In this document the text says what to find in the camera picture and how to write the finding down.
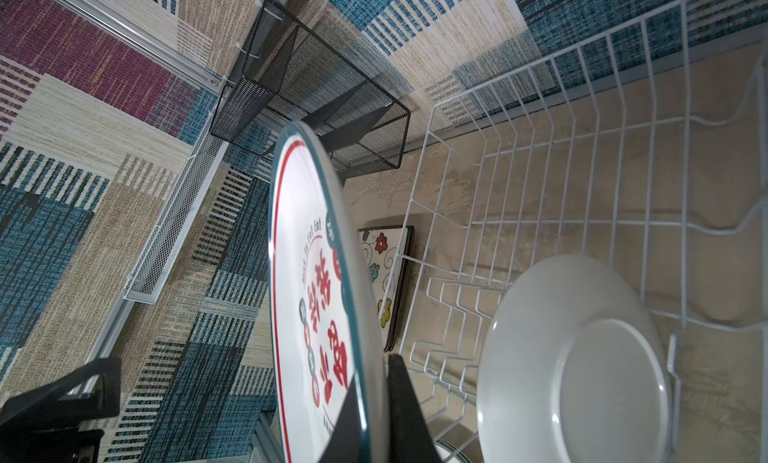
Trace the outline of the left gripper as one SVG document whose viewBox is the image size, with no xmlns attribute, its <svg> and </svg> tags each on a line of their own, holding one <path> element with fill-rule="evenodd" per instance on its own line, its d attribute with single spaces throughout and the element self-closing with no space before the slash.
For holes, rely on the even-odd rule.
<svg viewBox="0 0 768 463">
<path fill-rule="evenodd" d="M 101 429 L 70 428 L 120 412 L 121 360 L 99 358 L 10 398 L 1 410 L 2 462 L 96 462 Z"/>
</svg>

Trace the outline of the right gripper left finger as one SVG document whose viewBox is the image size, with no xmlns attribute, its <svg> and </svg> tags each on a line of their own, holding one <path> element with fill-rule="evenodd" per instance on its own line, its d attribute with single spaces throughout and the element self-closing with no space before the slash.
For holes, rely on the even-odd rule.
<svg viewBox="0 0 768 463">
<path fill-rule="evenodd" d="M 339 418 L 319 463 L 354 463 L 361 447 L 361 426 L 355 388 L 347 392 Z"/>
</svg>

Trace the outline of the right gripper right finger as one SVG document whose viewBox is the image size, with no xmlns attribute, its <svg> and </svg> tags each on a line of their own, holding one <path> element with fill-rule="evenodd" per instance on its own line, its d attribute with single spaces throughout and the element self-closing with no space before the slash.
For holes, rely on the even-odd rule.
<svg viewBox="0 0 768 463">
<path fill-rule="evenodd" d="M 388 355 L 387 390 L 390 416 L 390 462 L 434 462 L 441 459 L 422 415 L 403 358 Z"/>
</svg>

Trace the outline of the white round plate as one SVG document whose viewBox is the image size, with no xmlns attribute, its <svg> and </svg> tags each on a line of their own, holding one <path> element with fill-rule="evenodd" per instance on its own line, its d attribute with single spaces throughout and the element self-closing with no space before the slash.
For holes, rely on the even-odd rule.
<svg viewBox="0 0 768 463">
<path fill-rule="evenodd" d="M 441 462 L 471 463 L 471 460 L 462 451 L 458 451 L 446 441 L 437 440 L 434 442 L 434 446 Z"/>
<path fill-rule="evenodd" d="M 355 388 L 357 462 L 385 462 L 389 401 L 371 279 L 340 180 L 306 123 L 280 133 L 271 176 L 269 308 L 284 458 L 319 462 Z"/>
<path fill-rule="evenodd" d="M 663 348 L 623 277 L 585 255 L 545 259 L 503 295 L 483 344 L 477 425 L 488 462 L 664 462 Z"/>
</svg>

